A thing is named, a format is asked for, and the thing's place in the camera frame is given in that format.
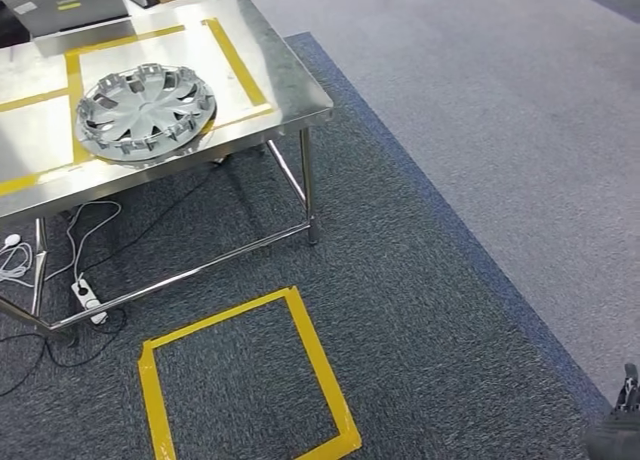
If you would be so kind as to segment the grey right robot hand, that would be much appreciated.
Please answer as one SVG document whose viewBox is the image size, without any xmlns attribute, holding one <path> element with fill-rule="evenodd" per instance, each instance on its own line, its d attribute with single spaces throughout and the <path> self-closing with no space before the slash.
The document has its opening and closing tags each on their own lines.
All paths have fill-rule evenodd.
<svg viewBox="0 0 640 460">
<path fill-rule="evenodd" d="M 639 459 L 638 369 L 633 363 L 626 363 L 624 369 L 625 379 L 615 406 L 586 433 L 589 459 Z"/>
</svg>

